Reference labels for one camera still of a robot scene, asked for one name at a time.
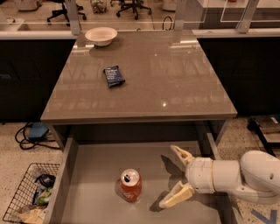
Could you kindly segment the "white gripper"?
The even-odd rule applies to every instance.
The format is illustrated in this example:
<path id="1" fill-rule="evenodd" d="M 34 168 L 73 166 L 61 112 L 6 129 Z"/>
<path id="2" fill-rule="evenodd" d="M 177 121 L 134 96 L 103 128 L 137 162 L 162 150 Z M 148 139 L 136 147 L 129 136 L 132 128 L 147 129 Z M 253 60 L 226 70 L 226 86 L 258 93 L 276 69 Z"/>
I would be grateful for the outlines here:
<path id="1" fill-rule="evenodd" d="M 186 168 L 185 176 L 188 183 L 183 184 L 179 181 L 159 202 L 159 206 L 163 209 L 173 207 L 189 200 L 195 192 L 214 193 L 213 160 L 210 157 L 195 158 L 192 153 L 177 145 L 171 145 L 170 148 Z"/>

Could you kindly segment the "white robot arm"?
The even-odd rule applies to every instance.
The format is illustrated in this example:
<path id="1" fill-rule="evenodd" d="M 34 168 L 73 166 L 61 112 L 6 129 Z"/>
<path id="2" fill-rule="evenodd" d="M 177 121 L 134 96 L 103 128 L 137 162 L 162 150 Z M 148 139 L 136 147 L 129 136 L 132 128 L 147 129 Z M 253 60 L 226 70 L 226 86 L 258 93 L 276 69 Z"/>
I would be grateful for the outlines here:
<path id="1" fill-rule="evenodd" d="M 194 157 L 176 145 L 171 147 L 185 166 L 186 182 L 178 182 L 159 202 L 169 208 L 195 193 L 227 193 L 247 202 L 271 205 L 280 198 L 280 159 L 251 150 L 237 160 Z"/>

